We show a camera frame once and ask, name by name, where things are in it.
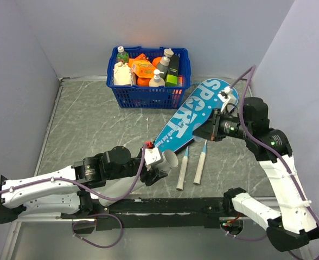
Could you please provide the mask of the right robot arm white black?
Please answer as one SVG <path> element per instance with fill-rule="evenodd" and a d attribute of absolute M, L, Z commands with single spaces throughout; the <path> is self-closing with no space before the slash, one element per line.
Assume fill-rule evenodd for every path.
<path fill-rule="evenodd" d="M 193 135 L 215 142 L 225 137 L 245 141 L 270 181 L 279 210 L 257 201 L 242 188 L 224 193 L 224 210 L 252 219 L 280 252 L 299 249 L 319 239 L 319 220 L 309 210 L 292 148 L 284 132 L 269 126 L 267 104 L 259 97 L 247 97 L 241 112 L 242 115 L 233 116 L 214 109 L 206 122 L 193 130 Z"/>

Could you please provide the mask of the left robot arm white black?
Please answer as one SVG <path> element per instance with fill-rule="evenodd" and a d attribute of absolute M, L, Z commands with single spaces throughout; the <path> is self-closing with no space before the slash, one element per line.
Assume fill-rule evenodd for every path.
<path fill-rule="evenodd" d="M 93 210 L 92 196 L 108 207 L 176 166 L 173 151 L 146 143 L 136 157 L 116 146 L 51 173 L 17 180 L 0 175 L 0 224 L 37 213 L 86 217 Z"/>

